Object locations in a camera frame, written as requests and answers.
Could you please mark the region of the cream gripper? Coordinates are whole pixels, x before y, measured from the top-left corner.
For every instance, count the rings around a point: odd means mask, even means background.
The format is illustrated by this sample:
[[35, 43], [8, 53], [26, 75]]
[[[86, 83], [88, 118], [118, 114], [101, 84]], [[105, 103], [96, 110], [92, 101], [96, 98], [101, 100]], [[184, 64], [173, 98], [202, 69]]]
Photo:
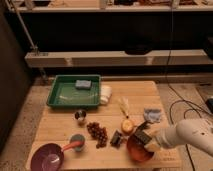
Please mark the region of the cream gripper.
[[144, 146], [144, 148], [148, 152], [156, 152], [156, 151], [159, 151], [161, 149], [160, 144], [156, 140], [157, 134], [158, 134], [158, 131], [153, 131], [149, 134], [149, 136], [151, 137], [151, 140]]

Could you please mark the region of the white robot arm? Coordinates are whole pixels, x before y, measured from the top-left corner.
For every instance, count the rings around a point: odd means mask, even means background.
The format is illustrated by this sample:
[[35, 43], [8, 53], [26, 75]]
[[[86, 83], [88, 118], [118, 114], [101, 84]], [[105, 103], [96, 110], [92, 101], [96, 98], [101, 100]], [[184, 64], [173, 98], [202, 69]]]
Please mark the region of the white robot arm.
[[189, 144], [213, 157], [213, 123], [208, 119], [184, 119], [158, 130], [144, 146], [149, 152]]

